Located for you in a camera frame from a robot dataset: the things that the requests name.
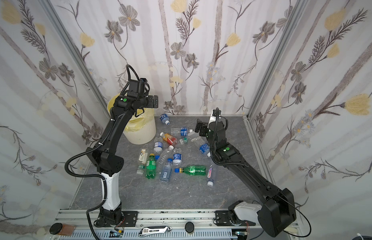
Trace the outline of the clear bottle pink label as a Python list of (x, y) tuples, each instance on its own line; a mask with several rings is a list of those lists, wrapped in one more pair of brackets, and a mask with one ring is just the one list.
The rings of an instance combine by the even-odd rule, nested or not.
[(216, 170), (215, 170), (215, 166), (214, 165), (211, 165), (209, 167), (209, 170), (207, 172), (207, 185), (209, 187), (213, 187), (214, 186), (214, 182), (215, 182), (215, 173), (216, 173)]

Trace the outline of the green soda bottle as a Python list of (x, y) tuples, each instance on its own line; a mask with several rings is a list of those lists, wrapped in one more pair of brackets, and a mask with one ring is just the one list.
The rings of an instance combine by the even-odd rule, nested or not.
[(183, 173), (189, 176), (206, 176), (207, 167), (202, 165), (190, 165), (184, 168), (175, 168), (175, 173)]
[(146, 163), (146, 178), (154, 179), (156, 177), (157, 163), (154, 154), (149, 155), (149, 159)]

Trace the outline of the small clear green label bottle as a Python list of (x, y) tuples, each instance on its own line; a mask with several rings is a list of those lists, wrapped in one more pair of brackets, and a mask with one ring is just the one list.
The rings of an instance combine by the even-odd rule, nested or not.
[(137, 175), (143, 175), (145, 173), (145, 165), (140, 164), (137, 168)]

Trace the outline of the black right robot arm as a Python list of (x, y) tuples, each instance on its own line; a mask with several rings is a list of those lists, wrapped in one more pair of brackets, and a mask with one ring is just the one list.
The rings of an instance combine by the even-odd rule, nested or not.
[(259, 199), (257, 207), (251, 204), (245, 208), (246, 202), (235, 205), (235, 216), (241, 221), (259, 223), (270, 237), (276, 237), (297, 219), (294, 196), (290, 190), (269, 182), (247, 163), (227, 141), (228, 121), (222, 118), (221, 111), (214, 109), (208, 122), (197, 121), (195, 132), (206, 138), (212, 161), (234, 173)]

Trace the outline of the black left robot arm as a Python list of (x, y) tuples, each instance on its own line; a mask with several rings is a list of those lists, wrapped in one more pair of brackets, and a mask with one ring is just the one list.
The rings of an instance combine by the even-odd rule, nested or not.
[[(99, 210), (99, 216), (95, 221), (89, 220), (91, 227), (116, 227), (120, 225), (125, 216), (122, 212), (122, 202), (118, 194), (119, 174), (124, 166), (124, 159), (116, 155), (120, 138), (132, 117), (139, 117), (146, 109), (158, 107), (158, 96), (149, 94), (150, 85), (147, 79), (137, 75), (130, 65), (126, 66), (128, 82), (121, 93), (116, 97), (110, 109), (110, 120), (104, 133), (98, 142), (88, 147), (85, 152), (71, 157), (64, 165), (65, 171), (76, 178), (100, 178), (102, 181), (103, 199), (101, 204), (87, 210)], [(80, 175), (74, 173), (69, 165), (74, 160), (87, 156), (91, 163), (97, 168), (96, 174)]]

